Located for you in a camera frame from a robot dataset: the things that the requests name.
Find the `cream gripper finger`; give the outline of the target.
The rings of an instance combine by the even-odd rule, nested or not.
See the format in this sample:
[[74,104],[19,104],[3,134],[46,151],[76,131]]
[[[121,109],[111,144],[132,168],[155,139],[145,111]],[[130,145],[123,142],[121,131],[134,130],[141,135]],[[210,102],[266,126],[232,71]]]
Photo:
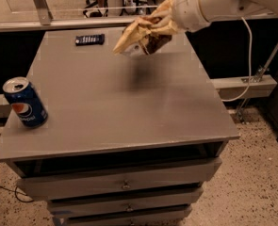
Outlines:
[[165,18],[172,14],[172,6],[175,0],[164,0],[155,11],[152,12],[152,18]]
[[151,22],[151,31],[158,35],[172,36],[178,34],[181,31],[177,23],[172,19],[171,15],[164,18],[154,17]]

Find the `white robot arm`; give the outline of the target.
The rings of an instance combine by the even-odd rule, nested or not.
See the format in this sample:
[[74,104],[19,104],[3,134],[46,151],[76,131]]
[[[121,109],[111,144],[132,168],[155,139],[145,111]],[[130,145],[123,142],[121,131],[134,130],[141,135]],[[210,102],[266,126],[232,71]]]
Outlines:
[[153,18],[152,28],[175,23],[178,29],[196,32],[218,21],[233,21],[269,10],[278,17],[278,0],[171,0]]

